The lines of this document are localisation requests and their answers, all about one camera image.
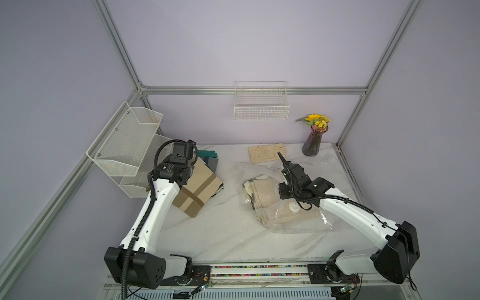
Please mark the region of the beige brown striped scarf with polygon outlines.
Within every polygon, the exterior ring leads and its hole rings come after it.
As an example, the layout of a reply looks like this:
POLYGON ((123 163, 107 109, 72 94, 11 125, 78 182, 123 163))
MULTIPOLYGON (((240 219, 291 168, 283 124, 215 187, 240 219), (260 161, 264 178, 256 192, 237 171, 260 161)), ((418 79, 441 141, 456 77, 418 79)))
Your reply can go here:
POLYGON ((190 218, 195 218, 205 204, 223 188, 223 182, 199 159, 193 174, 175 197, 172 205, 190 218))

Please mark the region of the dark grey garment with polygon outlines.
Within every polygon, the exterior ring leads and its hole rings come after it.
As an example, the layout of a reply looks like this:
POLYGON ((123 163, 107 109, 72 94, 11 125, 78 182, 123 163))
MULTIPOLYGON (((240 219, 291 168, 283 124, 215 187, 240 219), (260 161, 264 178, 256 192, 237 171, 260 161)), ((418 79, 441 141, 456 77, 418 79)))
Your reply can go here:
POLYGON ((215 173, 218 167, 218 158, 216 157, 204 157, 202 159, 205 162, 205 165, 213 172, 215 173))

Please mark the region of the cream knitted scarf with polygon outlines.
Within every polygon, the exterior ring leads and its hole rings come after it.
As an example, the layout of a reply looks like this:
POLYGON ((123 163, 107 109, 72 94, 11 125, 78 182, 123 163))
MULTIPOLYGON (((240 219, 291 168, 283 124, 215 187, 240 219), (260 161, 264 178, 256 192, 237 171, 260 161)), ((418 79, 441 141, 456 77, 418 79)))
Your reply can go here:
POLYGON ((270 176, 262 175, 249 179, 243 183, 242 188, 249 201, 253 215, 266 228, 270 230, 285 230, 303 222, 321 217, 321 212, 311 209, 293 214, 288 204, 295 199, 281 199, 278 189, 280 182, 270 176))

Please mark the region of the clear plastic vacuum bag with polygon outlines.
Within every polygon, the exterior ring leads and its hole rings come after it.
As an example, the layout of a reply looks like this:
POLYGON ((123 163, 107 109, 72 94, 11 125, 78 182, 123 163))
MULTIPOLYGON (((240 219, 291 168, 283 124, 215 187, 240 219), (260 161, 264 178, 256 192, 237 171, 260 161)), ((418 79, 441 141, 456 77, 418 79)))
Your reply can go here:
POLYGON ((279 185, 285 182, 280 160, 237 165, 236 192, 241 209, 272 233, 324 233, 339 231, 343 221, 331 212, 295 199, 281 199, 279 185))

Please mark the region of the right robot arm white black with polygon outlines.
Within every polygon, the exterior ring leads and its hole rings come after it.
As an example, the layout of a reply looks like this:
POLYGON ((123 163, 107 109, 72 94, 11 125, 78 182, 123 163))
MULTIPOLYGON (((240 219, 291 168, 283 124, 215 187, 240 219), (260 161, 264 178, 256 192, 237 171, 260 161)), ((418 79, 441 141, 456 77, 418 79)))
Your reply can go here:
POLYGON ((330 212, 373 244, 365 251, 336 251, 325 263, 322 277, 332 283, 365 274, 378 274, 398 285, 411 280, 411 270, 420 258, 417 230, 411 223, 382 217, 348 198, 332 182, 322 177, 312 180, 304 167, 284 156, 279 158, 284 176, 284 182, 279 184, 281 199, 294 199, 305 211, 319 208, 330 212))

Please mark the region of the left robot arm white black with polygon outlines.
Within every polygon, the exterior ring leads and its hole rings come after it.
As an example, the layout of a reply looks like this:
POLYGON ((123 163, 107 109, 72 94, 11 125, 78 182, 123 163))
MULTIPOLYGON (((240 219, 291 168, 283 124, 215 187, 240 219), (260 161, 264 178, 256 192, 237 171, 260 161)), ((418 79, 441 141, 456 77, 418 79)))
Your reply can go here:
POLYGON ((121 285, 122 299, 128 298, 130 286, 155 290, 171 278, 181 283, 191 280, 190 257, 160 257, 155 252, 167 212, 193 175, 197 160, 198 149, 192 140, 173 139, 156 151, 153 168, 147 174, 149 193, 132 230, 118 247, 109 247, 104 255, 111 276, 121 285))

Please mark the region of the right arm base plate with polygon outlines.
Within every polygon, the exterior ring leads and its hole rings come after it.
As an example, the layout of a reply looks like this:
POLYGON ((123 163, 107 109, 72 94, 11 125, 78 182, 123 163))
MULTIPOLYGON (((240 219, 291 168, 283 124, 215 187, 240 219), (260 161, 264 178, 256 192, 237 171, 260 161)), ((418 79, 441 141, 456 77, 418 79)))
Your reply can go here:
POLYGON ((358 275, 346 275, 342 273, 338 267, 326 263, 308 264, 307 273, 313 285, 360 284, 360 277, 358 275))

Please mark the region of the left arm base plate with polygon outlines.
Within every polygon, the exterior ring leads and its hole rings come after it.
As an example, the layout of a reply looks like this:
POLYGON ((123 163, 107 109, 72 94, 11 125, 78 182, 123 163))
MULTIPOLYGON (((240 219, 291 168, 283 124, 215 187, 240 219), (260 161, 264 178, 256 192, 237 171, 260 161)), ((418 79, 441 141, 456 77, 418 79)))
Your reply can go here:
POLYGON ((161 286, 199 286, 211 276, 211 266, 193 265, 182 276, 170 277, 161 282, 161 286))

